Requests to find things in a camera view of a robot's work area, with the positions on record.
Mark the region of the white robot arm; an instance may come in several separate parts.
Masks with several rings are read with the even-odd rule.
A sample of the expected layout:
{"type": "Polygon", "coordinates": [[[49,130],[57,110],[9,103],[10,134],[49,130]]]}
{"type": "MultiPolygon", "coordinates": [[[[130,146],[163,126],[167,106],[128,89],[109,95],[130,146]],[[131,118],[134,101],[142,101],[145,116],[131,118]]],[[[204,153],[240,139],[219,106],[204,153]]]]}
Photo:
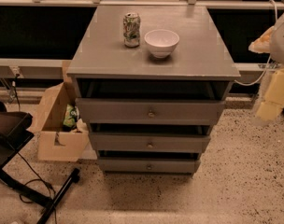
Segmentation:
{"type": "Polygon", "coordinates": [[[253,107],[254,123],[267,125],[284,109],[284,13],[274,26],[251,42],[248,49],[255,53],[269,53],[271,59],[280,65],[279,69],[263,78],[259,98],[253,107]]]}

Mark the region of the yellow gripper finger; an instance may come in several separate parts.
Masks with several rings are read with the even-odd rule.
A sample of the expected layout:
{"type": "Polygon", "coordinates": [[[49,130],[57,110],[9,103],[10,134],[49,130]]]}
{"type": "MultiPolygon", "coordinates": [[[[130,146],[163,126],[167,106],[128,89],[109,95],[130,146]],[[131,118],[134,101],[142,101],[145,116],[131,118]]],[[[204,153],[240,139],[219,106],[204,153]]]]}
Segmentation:
{"type": "Polygon", "coordinates": [[[284,109],[284,67],[268,71],[261,82],[253,107],[253,123],[266,126],[275,121],[284,109]]]}

